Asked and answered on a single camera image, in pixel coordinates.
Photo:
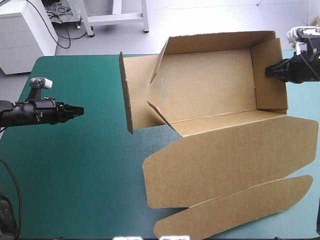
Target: unfolded cardboard panel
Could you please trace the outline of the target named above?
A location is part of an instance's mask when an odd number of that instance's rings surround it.
[[[154,233],[158,238],[189,235],[192,240],[206,239],[290,208],[307,193],[312,181],[310,175],[280,179],[208,200],[158,221]]]
[[[144,161],[148,204],[190,207],[284,178],[315,159],[317,135],[316,121],[282,115],[184,137]]]

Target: cabinet drawer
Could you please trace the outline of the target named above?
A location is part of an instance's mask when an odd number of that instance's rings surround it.
[[[31,72],[36,60],[42,56],[39,46],[0,49],[0,68],[5,74]]]
[[[30,31],[0,34],[0,49],[29,47],[38,45]]]
[[[0,18],[0,34],[26,31],[30,31],[30,29],[23,16],[9,16]]]

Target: box flap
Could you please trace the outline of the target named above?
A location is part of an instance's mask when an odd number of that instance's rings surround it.
[[[188,235],[206,239],[236,226],[282,212],[298,201],[312,184],[310,175],[280,179],[232,195],[212,199],[158,221],[155,235]]]
[[[167,47],[167,44],[168,44],[168,41],[166,41],[166,43],[164,44],[160,54],[158,55],[158,58],[156,60],[156,63],[155,63],[155,66],[154,66],[154,70],[153,70],[153,73],[152,73],[152,76],[151,76],[151,81],[150,83],[152,83],[154,77],[156,76],[159,68],[160,68],[160,64],[161,64],[161,61],[162,61],[162,58],[165,54],[165,50],[166,50],[166,47]]]
[[[121,77],[121,84],[122,84],[123,99],[124,99],[126,125],[128,128],[128,131],[133,134],[134,129],[133,129],[132,115],[131,115],[129,87],[128,87],[128,82],[127,82],[127,77],[126,77],[124,56],[123,56],[122,52],[120,52],[120,55],[119,55],[119,67],[120,67],[120,77]]]
[[[284,115],[181,138],[144,161],[148,204],[190,207],[284,178],[315,159],[317,137],[316,121]]]
[[[160,95],[162,97],[161,83],[150,84],[157,59],[157,55],[121,57],[121,59],[119,57],[119,61],[123,62],[120,63],[120,71],[122,71],[124,104],[130,106],[130,112],[127,111],[129,108],[126,107],[128,129],[130,125],[133,129],[142,129],[165,124],[147,103],[150,95],[153,95],[153,97]]]
[[[288,109],[286,84],[266,77],[266,67],[282,60],[280,39],[266,41],[251,48],[256,107],[258,109]]]
[[[148,101],[169,123],[257,109],[248,48],[165,55],[151,85]]]

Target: blue mark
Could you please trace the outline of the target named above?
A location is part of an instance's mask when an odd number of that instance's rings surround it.
[[[161,83],[162,83],[163,98],[164,98],[164,100],[167,100],[167,93],[166,93],[166,88],[165,88],[165,81],[164,81],[163,78],[161,78]]]

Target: box side wall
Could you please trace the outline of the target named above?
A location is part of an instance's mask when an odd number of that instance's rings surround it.
[[[147,102],[150,95],[162,97],[161,83],[150,84],[157,59],[158,55],[123,58],[134,130],[165,124]]]
[[[266,67],[282,60],[280,39],[273,39],[251,48],[256,106],[261,110],[288,109],[284,82],[266,77]]]
[[[124,56],[122,52],[120,52],[120,55],[119,55],[119,67],[120,67],[120,77],[121,77],[124,108],[125,108],[126,125],[127,125],[128,131],[131,134],[133,134],[134,129],[133,129],[133,122],[132,122],[132,114],[131,114],[129,87],[128,87],[128,82],[126,77]]]
[[[181,136],[187,137],[190,135],[253,123],[257,121],[264,121],[266,119],[278,118],[281,116],[283,116],[283,114],[281,113],[253,110],[180,121],[172,123],[170,124],[170,126]]]
[[[276,37],[274,31],[243,31],[170,37],[164,54],[208,53],[246,49]]]

